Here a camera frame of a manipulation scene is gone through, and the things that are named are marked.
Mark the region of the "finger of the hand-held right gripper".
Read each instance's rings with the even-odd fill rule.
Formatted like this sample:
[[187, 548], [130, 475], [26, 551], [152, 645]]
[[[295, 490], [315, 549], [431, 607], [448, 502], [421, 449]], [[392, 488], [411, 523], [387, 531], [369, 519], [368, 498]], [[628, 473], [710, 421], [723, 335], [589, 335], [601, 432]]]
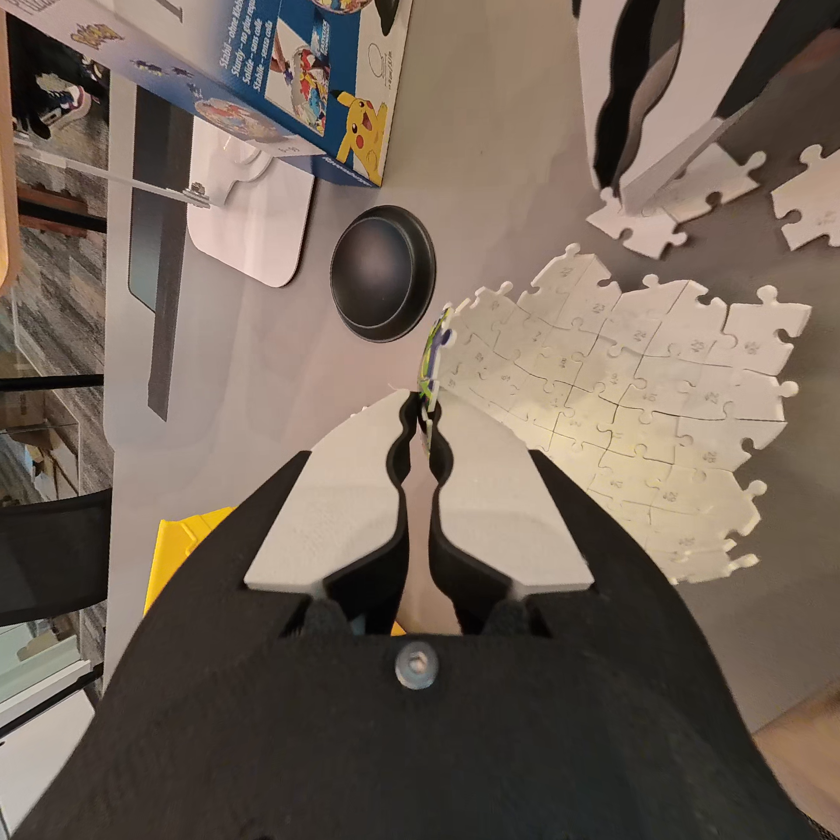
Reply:
[[650, 1], [576, 1], [586, 148], [595, 186], [612, 186], [634, 97], [648, 71]]
[[623, 210], [640, 215], [656, 193], [732, 122], [719, 109], [777, 7], [775, 1], [688, 1], [665, 87], [641, 122], [618, 183]]

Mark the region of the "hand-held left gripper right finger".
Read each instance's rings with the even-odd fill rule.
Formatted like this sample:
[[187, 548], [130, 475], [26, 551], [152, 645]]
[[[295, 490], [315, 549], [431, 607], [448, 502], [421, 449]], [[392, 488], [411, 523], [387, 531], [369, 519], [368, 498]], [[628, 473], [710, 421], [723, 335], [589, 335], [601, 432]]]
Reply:
[[594, 576], [534, 452], [468, 401], [438, 401], [429, 443], [437, 481], [428, 565], [464, 634], [501, 602], [584, 592]]

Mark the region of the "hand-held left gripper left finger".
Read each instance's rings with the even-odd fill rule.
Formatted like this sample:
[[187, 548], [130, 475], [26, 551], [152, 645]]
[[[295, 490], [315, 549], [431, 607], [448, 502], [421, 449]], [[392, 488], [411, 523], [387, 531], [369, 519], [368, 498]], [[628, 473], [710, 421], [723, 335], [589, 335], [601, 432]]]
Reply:
[[414, 393], [393, 391], [304, 452], [244, 583], [338, 604], [368, 634], [391, 634], [408, 570], [406, 497]]

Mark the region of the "partly built puzzle ball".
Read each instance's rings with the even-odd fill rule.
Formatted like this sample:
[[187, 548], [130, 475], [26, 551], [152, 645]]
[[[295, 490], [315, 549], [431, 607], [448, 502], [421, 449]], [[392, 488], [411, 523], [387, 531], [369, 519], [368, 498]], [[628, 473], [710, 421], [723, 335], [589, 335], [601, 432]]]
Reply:
[[700, 299], [693, 280], [622, 291], [570, 244], [514, 301], [512, 285], [448, 304], [417, 384], [431, 416], [443, 391], [542, 451], [650, 554], [672, 584], [728, 578], [760, 562], [737, 538], [760, 523], [767, 486], [743, 485], [744, 448], [785, 429], [798, 384], [779, 375], [812, 307]]

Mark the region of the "black round ball stand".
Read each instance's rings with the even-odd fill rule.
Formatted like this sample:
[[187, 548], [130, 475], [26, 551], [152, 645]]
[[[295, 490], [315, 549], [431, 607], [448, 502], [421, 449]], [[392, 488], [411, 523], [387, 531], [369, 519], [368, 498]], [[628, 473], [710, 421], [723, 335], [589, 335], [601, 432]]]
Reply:
[[436, 285], [434, 243], [404, 207], [373, 206], [353, 220], [332, 253], [332, 301], [359, 338], [390, 343], [413, 331]]

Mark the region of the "blue puzzle box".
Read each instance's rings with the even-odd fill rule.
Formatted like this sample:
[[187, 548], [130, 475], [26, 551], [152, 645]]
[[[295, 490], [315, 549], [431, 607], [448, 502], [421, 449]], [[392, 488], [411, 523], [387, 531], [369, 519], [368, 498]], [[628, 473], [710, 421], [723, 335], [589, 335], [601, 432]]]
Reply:
[[411, 1], [2, 1], [4, 12], [318, 179], [380, 187]]

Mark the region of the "yellow plastic bin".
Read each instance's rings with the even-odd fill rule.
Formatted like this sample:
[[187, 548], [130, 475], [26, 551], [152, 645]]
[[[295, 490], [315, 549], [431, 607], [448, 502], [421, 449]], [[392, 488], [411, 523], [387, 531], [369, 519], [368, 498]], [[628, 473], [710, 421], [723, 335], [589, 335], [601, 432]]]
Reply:
[[[255, 497], [245, 500], [237, 509], [224, 508], [195, 515], [180, 521], [162, 520], [158, 530], [144, 612], [147, 613], [172, 576], [186, 562], [198, 545], [209, 539], [206, 552], [211, 560], [224, 558], [231, 549], [235, 568], [242, 562], [251, 565], [250, 551], [258, 550], [279, 512], [277, 505], [266, 505]], [[390, 582], [404, 587], [409, 536], [404, 511], [397, 521], [394, 538], [374, 552], [371, 561], [362, 561], [362, 572], [371, 571], [373, 582], [362, 584], [362, 595], [379, 593], [378, 585]]]

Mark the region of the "black mesh office chair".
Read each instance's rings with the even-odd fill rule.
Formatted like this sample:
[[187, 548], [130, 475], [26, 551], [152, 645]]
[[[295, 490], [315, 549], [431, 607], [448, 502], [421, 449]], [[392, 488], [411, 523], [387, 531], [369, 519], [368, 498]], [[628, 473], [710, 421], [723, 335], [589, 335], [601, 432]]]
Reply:
[[1, 510], [1, 626], [106, 601], [112, 489]]

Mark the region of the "white rounded board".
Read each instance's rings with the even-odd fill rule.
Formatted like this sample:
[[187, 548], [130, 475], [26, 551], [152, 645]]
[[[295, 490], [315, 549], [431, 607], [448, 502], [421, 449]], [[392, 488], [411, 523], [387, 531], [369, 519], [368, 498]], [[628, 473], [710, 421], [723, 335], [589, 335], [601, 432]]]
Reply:
[[194, 118], [190, 187], [208, 206], [187, 208], [194, 246], [265, 286], [298, 270], [314, 176]]

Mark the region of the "person's tan trousers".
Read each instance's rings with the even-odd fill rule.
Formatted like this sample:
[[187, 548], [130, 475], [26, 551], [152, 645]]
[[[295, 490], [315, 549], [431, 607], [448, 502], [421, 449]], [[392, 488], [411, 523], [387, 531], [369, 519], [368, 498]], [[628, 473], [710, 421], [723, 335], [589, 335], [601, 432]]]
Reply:
[[839, 836], [839, 691], [804, 700], [753, 735], [792, 801]]

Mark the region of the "colourful sneaker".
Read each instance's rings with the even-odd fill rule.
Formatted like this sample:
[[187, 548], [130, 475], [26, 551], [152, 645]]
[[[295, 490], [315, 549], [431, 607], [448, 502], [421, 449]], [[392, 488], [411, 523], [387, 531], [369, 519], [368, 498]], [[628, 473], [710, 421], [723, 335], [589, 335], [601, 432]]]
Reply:
[[54, 131], [86, 117], [95, 102], [109, 108], [109, 85], [86, 71], [77, 80], [64, 80], [59, 90], [42, 87], [39, 75], [31, 66], [12, 71], [12, 113], [17, 130], [50, 140]]

